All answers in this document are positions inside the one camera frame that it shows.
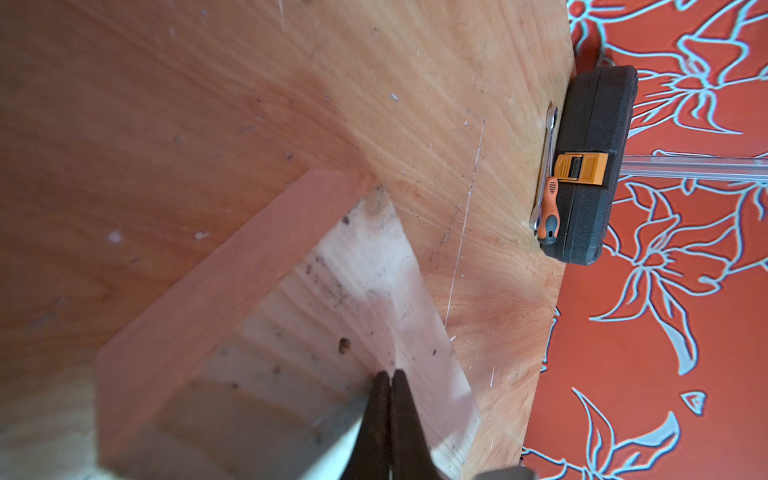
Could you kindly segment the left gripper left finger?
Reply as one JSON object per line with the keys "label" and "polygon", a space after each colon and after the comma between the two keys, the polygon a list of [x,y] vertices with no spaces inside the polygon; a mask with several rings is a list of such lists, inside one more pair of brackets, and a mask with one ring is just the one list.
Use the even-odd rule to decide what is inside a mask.
{"label": "left gripper left finger", "polygon": [[390,377],[379,372],[373,382],[351,456],[340,479],[390,478]]}

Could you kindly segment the light wooden block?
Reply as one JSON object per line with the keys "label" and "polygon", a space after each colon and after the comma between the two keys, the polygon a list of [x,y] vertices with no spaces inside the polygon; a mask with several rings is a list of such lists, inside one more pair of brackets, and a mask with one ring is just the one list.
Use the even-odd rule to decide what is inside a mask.
{"label": "light wooden block", "polygon": [[128,479],[330,479],[380,372],[460,476],[480,415],[385,187],[311,170],[96,360],[99,465]]}

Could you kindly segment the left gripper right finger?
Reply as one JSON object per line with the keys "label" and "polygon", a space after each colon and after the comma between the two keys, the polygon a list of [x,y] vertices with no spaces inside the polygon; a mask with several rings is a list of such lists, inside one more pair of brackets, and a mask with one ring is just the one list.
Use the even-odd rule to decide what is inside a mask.
{"label": "left gripper right finger", "polygon": [[404,370],[394,371],[390,389],[391,471],[395,480],[440,479]]}

